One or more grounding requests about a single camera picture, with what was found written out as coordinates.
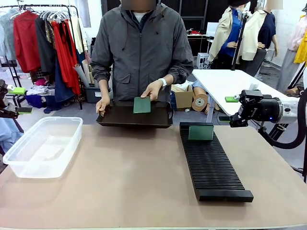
white box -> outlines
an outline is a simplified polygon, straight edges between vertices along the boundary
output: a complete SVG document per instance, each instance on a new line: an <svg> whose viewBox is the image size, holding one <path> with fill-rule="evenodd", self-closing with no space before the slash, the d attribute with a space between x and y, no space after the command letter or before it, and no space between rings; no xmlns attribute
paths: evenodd
<svg viewBox="0 0 307 230"><path fill-rule="evenodd" d="M196 64L198 69L204 68L204 64L208 60L208 57L209 57L209 54L207 54L207 53L198 53L197 64Z"/></svg>
<svg viewBox="0 0 307 230"><path fill-rule="evenodd" d="M81 140L82 124L79 117L45 117L10 148L3 162L21 178L60 177Z"/></svg>

gray skirt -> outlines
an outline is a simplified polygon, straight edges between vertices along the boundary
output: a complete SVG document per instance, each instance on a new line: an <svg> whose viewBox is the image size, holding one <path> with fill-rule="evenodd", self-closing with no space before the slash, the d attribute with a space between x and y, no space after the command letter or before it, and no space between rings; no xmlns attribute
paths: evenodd
<svg viewBox="0 0 307 230"><path fill-rule="evenodd" d="M281 93L286 92L293 76L295 75L295 72L299 67L299 64L294 63L295 57L296 57L296 52L288 49L283 60L283 66L280 70L280 76L276 86L276 90L278 90Z"/></svg>

black hose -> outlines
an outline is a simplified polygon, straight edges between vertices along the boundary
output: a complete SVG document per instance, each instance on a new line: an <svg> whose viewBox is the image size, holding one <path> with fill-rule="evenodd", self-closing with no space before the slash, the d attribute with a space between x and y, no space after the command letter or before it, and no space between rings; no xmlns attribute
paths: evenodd
<svg viewBox="0 0 307 230"><path fill-rule="evenodd" d="M272 139L268 133L261 132L263 138L269 142L272 146L276 146L280 149L291 150L298 147L305 139L306 136L306 103L307 103L307 89L304 90L297 107L297 125L298 133L296 139L291 143L281 143Z"/></svg>

garment rack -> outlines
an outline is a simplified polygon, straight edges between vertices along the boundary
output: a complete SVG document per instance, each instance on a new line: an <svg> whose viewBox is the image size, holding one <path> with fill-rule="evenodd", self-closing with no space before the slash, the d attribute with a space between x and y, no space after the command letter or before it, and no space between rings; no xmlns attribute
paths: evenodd
<svg viewBox="0 0 307 230"><path fill-rule="evenodd" d="M69 19L70 19L70 23L71 23L71 30L72 30L72 37L73 37L73 40L74 40L74 45L75 45L75 52L76 52L76 55L78 56L78 50L77 50L77 47L76 47L76 39L75 39L75 34L74 34L74 31L73 31L73 26L72 26L72 21L71 21L71 11L70 11L70 7L73 7L75 8L76 10L76 13L77 13L77 17L79 18L79 13L78 13L78 9L77 7L73 6L73 5L63 5L63 4L60 4L60 5L55 5L55 4L50 4L50 5L47 5L47 4L25 4L25 5L11 5L11 6L0 6L0 8L18 8L19 10L21 9L24 9L26 10L27 7L66 7L67 10L68 10L68 15L69 15ZM83 45L83 36L82 36L82 31L81 31L81 28L79 27L79 30L80 30L80 35L81 35L81 40L82 40L82 50L83 50L83 53L84 53L84 59L85 59L85 52L84 52L84 45ZM82 110L83 107L82 107L82 102L81 102L81 99L80 97L76 97L77 100L79 101L79 104L80 104L80 109Z"/></svg>

red shirt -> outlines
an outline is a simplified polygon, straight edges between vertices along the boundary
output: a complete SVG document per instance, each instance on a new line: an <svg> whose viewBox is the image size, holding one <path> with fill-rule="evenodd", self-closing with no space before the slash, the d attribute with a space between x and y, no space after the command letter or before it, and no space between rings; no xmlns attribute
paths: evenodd
<svg viewBox="0 0 307 230"><path fill-rule="evenodd" d="M14 42L17 60L24 73L40 68L35 19L37 14L26 11L14 19Z"/></svg>

